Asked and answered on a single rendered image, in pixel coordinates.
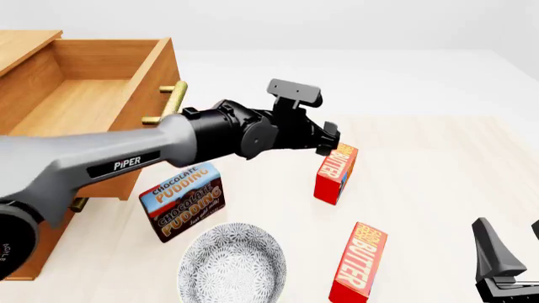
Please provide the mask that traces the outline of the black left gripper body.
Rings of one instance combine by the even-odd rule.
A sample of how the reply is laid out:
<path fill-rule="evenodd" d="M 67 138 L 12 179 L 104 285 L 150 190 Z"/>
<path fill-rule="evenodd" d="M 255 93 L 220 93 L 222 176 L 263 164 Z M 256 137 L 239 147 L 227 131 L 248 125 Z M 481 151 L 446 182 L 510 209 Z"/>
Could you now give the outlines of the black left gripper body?
<path fill-rule="evenodd" d="M 316 153 L 320 156 L 329 156 L 336 150 L 340 141 L 340 132 L 335 123 L 325 121 L 323 128 L 318 127 L 315 131 Z"/>

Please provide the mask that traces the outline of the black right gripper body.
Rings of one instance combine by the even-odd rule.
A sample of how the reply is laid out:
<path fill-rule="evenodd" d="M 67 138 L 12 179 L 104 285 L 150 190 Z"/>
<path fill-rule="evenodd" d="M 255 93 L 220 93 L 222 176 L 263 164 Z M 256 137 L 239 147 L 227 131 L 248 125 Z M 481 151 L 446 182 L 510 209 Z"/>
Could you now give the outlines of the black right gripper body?
<path fill-rule="evenodd" d="M 476 288 L 484 303 L 539 303 L 539 281 L 518 282 L 514 276 L 479 276 Z"/>

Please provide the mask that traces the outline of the red butter box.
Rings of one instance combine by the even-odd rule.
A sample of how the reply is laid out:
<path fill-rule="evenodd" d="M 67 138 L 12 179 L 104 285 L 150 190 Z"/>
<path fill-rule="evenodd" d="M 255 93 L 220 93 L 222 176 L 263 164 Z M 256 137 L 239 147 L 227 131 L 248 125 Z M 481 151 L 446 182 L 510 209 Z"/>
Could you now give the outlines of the red butter box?
<path fill-rule="evenodd" d="M 339 262 L 328 299 L 332 303 L 367 303 L 387 234 L 358 222 Z"/>
<path fill-rule="evenodd" d="M 313 196 L 336 205 L 355 165 L 358 149 L 339 143 L 336 150 L 326 156 L 317 171 Z"/>

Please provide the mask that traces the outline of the open wooden drawer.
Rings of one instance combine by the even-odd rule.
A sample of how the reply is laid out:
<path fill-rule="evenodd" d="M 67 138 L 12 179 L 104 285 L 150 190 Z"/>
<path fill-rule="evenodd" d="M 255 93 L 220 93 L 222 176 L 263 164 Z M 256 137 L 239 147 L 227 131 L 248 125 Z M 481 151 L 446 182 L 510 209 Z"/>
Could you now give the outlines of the open wooden drawer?
<path fill-rule="evenodd" d="M 0 136 L 139 129 L 179 80 L 169 38 L 54 40 L 0 72 Z"/>

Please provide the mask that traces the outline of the wooden cabinet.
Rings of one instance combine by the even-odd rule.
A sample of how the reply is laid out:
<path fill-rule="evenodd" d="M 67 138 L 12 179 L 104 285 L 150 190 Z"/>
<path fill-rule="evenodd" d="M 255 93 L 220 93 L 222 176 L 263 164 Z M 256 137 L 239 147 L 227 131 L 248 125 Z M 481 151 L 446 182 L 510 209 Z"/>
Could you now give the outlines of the wooden cabinet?
<path fill-rule="evenodd" d="M 60 30 L 0 29 L 0 136 L 7 136 L 37 105 L 63 82 L 51 42 L 60 39 Z M 38 225 L 40 240 L 32 257 L 6 278 L 31 281 L 39 277 L 74 213 L 66 211 L 60 226 Z"/>

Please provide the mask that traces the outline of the chocolate pudding box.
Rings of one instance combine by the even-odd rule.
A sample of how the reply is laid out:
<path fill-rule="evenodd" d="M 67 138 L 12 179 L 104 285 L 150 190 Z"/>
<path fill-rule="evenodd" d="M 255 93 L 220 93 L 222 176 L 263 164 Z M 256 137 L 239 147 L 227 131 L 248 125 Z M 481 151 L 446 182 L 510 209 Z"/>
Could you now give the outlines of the chocolate pudding box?
<path fill-rule="evenodd" d="M 188 167 L 144 191 L 139 200 L 163 243 L 226 205 L 221 174 L 208 162 Z"/>

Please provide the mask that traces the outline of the grey patterned bowl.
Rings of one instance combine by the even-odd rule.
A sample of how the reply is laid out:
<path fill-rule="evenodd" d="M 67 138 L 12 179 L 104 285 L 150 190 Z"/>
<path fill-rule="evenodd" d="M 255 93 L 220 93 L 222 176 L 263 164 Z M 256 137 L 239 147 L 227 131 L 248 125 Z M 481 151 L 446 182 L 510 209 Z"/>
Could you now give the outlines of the grey patterned bowl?
<path fill-rule="evenodd" d="M 267 231 L 227 223 L 200 234 L 179 262 L 181 303 L 277 303 L 286 257 Z"/>

